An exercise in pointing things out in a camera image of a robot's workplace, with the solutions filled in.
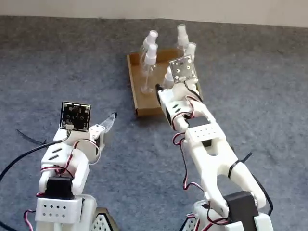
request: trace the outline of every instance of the brown cardboard box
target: brown cardboard box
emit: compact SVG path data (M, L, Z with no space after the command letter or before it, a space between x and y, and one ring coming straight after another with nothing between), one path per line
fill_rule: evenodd
M169 66L169 61L172 59L176 59L177 57L178 57L178 52L177 50L174 49L161 50L157 52L157 60L156 60L157 83L162 84L165 74L167 72L167 67ZM127 55L127 61L128 61L131 90L133 93L135 111L137 117L162 114L163 112L158 103L156 92L144 95L140 90L145 80L144 77L141 75L141 68L139 66L139 54L136 52Z

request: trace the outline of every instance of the bottle cap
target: bottle cap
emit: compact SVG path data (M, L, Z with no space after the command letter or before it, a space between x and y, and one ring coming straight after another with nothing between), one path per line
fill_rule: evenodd
M170 82L173 81L173 76L170 66L167 68L167 73L165 74L165 80L168 80Z
M150 44L155 44L156 43L157 37L158 37L158 32L156 30L151 30L149 32L149 35L144 39L143 46L146 49L149 49Z
M196 51L196 47L197 47L197 44L195 44L194 42L190 42L188 44L188 48L185 52L185 55L191 55L192 56L192 61L194 60L194 54L195 54L195 51Z
M189 43L186 26L184 24L178 25L178 45L187 47Z
M144 62L148 65L154 65L156 63L156 58L157 58L157 48L158 45L155 44L150 44L149 49L145 55Z

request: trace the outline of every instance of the circuit board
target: circuit board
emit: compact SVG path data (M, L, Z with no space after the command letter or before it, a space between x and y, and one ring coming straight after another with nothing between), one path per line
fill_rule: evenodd
M171 60L169 64L174 84L197 78L196 70L190 55Z
M60 128L88 132L91 105L62 102Z

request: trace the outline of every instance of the blue-gray carpet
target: blue-gray carpet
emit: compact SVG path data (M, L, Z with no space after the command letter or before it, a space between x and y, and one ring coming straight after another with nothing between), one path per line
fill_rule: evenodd
M91 167L85 192L124 231L176 231L197 189L181 189L184 167L163 117L137 120L126 54L150 29L174 46L173 20L0 17L0 169L35 147L16 129L50 141L62 101L92 104L91 123L118 111L112 144ZM274 202L277 231L305 231L308 220L308 29L186 22L205 103L240 158ZM19 162L0 185L1 220L27 230L44 151ZM191 180L199 180L189 156ZM219 178L223 193L237 190Z

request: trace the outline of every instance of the white wall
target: white wall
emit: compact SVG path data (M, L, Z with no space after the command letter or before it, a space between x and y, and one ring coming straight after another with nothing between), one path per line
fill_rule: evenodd
M0 15L169 18L308 27L308 0L0 0Z

